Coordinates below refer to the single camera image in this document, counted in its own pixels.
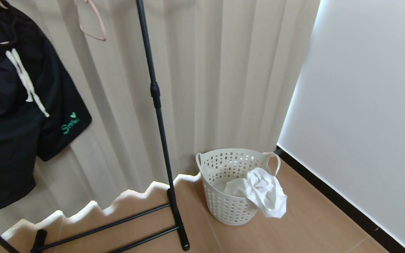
black garment rack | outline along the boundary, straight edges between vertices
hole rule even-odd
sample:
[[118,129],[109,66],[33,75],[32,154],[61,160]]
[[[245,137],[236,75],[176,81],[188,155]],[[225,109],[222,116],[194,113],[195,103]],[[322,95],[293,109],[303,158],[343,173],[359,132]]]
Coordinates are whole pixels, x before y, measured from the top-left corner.
[[[124,219],[121,219],[119,221],[115,221],[113,223],[107,224],[105,226],[101,226],[99,228],[84,232],[82,234],[77,234],[69,238],[62,239],[58,242],[55,243],[50,243],[45,245],[45,240],[46,240],[46,235],[47,232],[43,229],[40,229],[37,231],[37,235],[34,241],[34,245],[31,249],[31,253],[42,253],[45,249],[47,248],[53,248],[56,246],[59,246],[61,244],[71,242],[72,240],[76,240],[79,238],[82,238],[84,236],[94,234],[96,232],[100,232],[104,229],[111,228],[113,226],[122,224],[126,221],[133,220],[135,218],[141,217],[143,215],[153,213],[155,211],[161,210],[163,208],[170,207],[173,212],[173,217],[175,220],[175,226],[170,227],[168,229],[165,229],[161,232],[158,232],[156,234],[153,234],[149,237],[146,237],[144,239],[141,239],[137,242],[131,243],[129,245],[123,246],[119,249],[113,250],[109,253],[121,253],[124,252],[130,248],[133,248],[135,246],[141,245],[143,243],[149,242],[151,240],[154,240],[158,237],[161,237],[164,234],[168,234],[173,231],[177,231],[180,239],[180,244],[182,246],[182,249],[184,251],[188,251],[190,249],[190,244],[188,242],[187,234],[184,229],[184,224],[182,223],[182,220],[180,218],[179,210],[177,207],[176,203],[176,195],[175,195],[175,189],[174,189],[174,184],[173,184],[173,176],[172,176],[172,170],[171,170],[171,165],[170,165],[170,157],[168,155],[168,148],[167,148],[167,139],[165,137],[165,128],[163,125],[163,118],[162,118],[162,106],[160,103],[160,91],[159,91],[159,85],[157,84],[156,81],[156,75],[154,73],[154,66],[153,66],[153,55],[151,53],[151,46],[149,44],[149,36],[148,36],[148,29],[146,28],[146,16],[145,16],[145,11],[144,11],[144,6],[143,6],[143,0],[136,0],[137,3],[137,10],[139,13],[139,19],[140,19],[140,27],[142,30],[142,36],[143,36],[143,43],[145,46],[145,52],[146,52],[146,61],[148,62],[148,69],[149,69],[149,77],[151,78],[151,96],[153,97],[153,102],[154,102],[154,107],[156,108],[156,115],[157,115],[157,121],[159,123],[159,132],[160,132],[160,140],[162,142],[162,149],[163,149],[163,155],[165,157],[165,167],[167,169],[167,175],[168,175],[168,182],[170,183],[170,189],[167,190],[167,196],[169,203],[165,205],[161,205],[155,208],[152,208],[150,210],[146,210],[141,213],[137,213],[133,216],[126,217]],[[18,250],[16,250],[14,247],[12,247],[7,241],[5,241],[1,236],[0,236],[0,245],[7,250],[9,253],[19,253]]]

laundry basket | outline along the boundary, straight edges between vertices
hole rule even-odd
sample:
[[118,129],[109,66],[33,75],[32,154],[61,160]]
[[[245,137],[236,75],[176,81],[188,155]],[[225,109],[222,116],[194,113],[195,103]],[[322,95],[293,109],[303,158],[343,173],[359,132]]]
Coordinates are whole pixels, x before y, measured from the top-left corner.
[[216,149],[196,154],[196,162],[202,175],[207,206],[215,219],[222,223],[238,226],[250,221],[257,207],[245,197],[223,193],[226,183],[260,167],[271,174],[268,161],[274,153],[262,154],[249,149]]

black shorts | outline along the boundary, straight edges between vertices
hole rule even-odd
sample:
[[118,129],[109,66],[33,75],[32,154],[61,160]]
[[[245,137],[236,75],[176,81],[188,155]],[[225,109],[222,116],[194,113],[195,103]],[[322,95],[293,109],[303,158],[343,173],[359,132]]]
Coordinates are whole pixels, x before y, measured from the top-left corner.
[[[0,7],[0,209],[34,187],[36,156],[48,161],[72,142],[91,116],[53,46],[21,11]],[[44,106],[29,100],[7,51],[19,55]]]

black baseboard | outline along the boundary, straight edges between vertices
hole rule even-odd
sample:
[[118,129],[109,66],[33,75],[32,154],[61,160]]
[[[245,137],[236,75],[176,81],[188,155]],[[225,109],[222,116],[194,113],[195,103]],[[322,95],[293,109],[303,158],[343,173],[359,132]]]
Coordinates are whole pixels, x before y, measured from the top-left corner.
[[332,203],[334,203],[340,210],[342,210],[349,218],[357,223],[365,232],[373,237],[379,244],[381,244],[389,253],[405,253],[405,248],[400,245],[389,234],[383,231],[373,221],[366,217],[361,211],[344,199],[340,194],[334,191],[320,178],[312,174],[306,167],[300,164],[297,160],[283,151],[279,146],[276,146],[275,153],[281,157],[291,168],[293,168],[299,175],[312,184],[324,196],[326,196]]

tile floor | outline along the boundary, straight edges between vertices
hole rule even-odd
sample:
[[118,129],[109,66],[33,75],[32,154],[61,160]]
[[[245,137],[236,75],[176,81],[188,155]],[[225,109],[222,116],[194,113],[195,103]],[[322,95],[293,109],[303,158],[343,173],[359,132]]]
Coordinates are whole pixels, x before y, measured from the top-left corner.
[[[276,161],[270,162],[276,168]],[[279,173],[288,195],[282,219],[265,218],[260,212],[243,226],[218,222],[207,209],[199,176],[179,176],[175,181],[182,220],[190,241],[190,253],[386,253],[333,203],[283,163]],[[166,186],[154,184],[145,194],[127,191],[115,200],[111,212],[90,203],[78,215],[55,215],[46,222],[21,222],[4,236],[21,253],[29,253],[35,232],[48,231],[48,242],[110,223],[167,202]],[[119,226],[46,250],[45,253],[105,253],[173,226],[170,208],[142,216]],[[129,253],[182,252],[177,232],[128,250]]]

